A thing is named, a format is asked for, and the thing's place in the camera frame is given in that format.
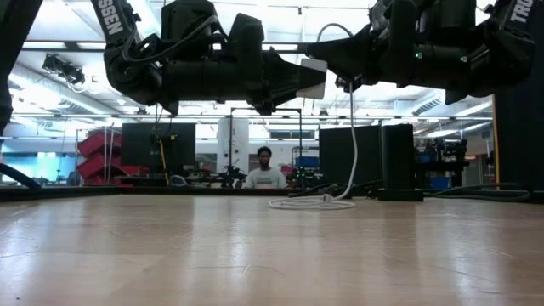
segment ceiling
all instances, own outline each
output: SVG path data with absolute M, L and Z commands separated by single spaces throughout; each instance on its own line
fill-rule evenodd
M 134 10 L 143 19 L 138 23 L 142 35 L 158 33 L 161 29 L 161 8 L 163 0 L 128 0 Z M 322 26 L 336 22 L 352 32 L 359 31 L 368 22 L 367 9 L 372 0 L 226 0 L 212 1 L 218 11 L 223 28 L 229 32 L 236 14 L 244 13 L 259 18 L 265 30 L 267 43 L 314 42 Z M 483 8 L 492 1 L 479 1 Z M 478 19 L 485 16 L 477 11 Z M 327 29 L 322 40 L 344 38 L 346 34 L 335 27 Z M 63 112 L 67 114 L 134 114 L 142 105 L 123 97 L 113 89 L 105 77 L 105 67 L 101 49 L 104 44 L 99 23 L 94 9 L 88 0 L 44 0 L 37 19 L 31 28 L 27 43 L 18 58 L 18 65 L 10 78 L 20 89 L 12 94 L 21 99 L 15 107 L 16 113 Z M 80 88 L 68 88 L 64 79 L 49 75 L 42 68 L 47 53 L 54 52 L 62 60 L 81 66 L 86 75 L 86 83 Z M 283 54 L 284 60 L 300 63 L 302 55 Z M 295 99 L 282 107 L 301 108 L 306 116 L 318 115 L 325 110 L 329 115 L 346 116 L 349 114 L 349 95 L 334 85 L 336 76 L 327 74 L 326 94 L 322 100 Z M 490 116 L 490 98 L 467 98 L 451 106 L 444 105 L 444 91 L 409 86 L 396 88 L 394 84 L 380 82 L 376 86 L 360 88 L 354 95 L 356 114 L 360 116 L 412 116 L 417 110 L 424 109 L 419 116 Z M 54 105 L 62 105 L 55 110 Z M 231 107 L 243 107 L 243 101 L 227 101 L 217 105 L 211 101 L 183 101 L 180 114 L 228 115 Z M 155 114 L 155 107 L 147 107 L 149 114 Z M 470 127 L 475 122 L 452 122 L 447 118 L 438 121 L 412 120 L 422 131 L 431 133 L 444 125 L 460 125 L 456 128 Z M 256 119 L 255 122 L 266 124 L 296 124 L 298 119 L 276 120 Z M 202 124 L 215 124 L 216 119 L 199 120 Z M 358 120 L 359 124 L 371 124 L 374 120 Z M 406 122 L 397 118 L 389 123 Z M 319 121 L 320 124 L 339 125 L 348 123 L 347 119 Z

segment wooden tabletop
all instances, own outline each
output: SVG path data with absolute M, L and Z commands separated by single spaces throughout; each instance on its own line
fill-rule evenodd
M 0 205 L 0 305 L 544 305 L 544 206 L 112 195 Z

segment black monitor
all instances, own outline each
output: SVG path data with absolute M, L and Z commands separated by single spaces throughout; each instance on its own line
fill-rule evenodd
M 121 164 L 162 169 L 162 139 L 166 164 L 174 173 L 195 165 L 194 123 L 125 123 L 122 125 Z
M 380 127 L 356 127 L 358 158 L 354 184 L 382 179 Z M 326 183 L 347 184 L 354 161 L 351 128 L 320 129 L 320 172 Z

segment person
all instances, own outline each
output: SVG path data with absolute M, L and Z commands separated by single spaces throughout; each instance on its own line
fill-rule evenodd
M 244 183 L 244 188 L 250 189 L 281 189 L 287 187 L 286 177 L 283 173 L 270 166 L 272 151 L 269 147 L 261 147 L 257 151 L 258 162 L 261 167 L 251 171 Z

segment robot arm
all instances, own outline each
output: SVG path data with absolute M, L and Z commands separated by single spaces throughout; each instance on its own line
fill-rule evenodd
M 261 114 L 295 98 L 326 74 L 263 51 L 260 20 L 238 14 L 227 36 L 213 4 L 177 0 L 162 9 L 161 37 L 140 41 L 127 0 L 92 0 L 106 38 L 110 84 L 135 101 L 177 114 L 180 100 L 244 99 Z M 535 44 L 527 32 L 537 0 L 497 0 L 475 25 L 476 0 L 379 0 L 354 37 L 300 44 L 324 60 L 348 90 L 394 82 L 446 89 L 446 104 L 483 97 L 530 74 Z M 213 45 L 221 45 L 216 50 Z

